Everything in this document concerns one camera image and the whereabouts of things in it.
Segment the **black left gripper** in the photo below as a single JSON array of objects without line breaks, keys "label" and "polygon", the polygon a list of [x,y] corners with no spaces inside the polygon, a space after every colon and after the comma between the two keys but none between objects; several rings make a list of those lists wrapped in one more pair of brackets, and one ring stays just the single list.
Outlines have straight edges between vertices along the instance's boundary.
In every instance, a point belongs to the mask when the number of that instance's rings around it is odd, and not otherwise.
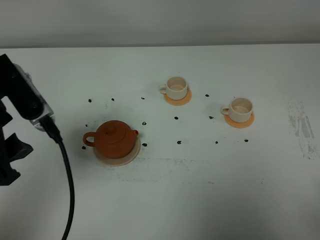
[{"label": "black left gripper", "polygon": [[7,110],[9,94],[12,89],[11,75],[15,67],[6,54],[0,56],[0,184],[9,186],[16,181],[21,174],[12,168],[11,163],[27,157],[34,149],[31,145],[22,142],[13,133],[5,137],[4,127],[13,117]]}]

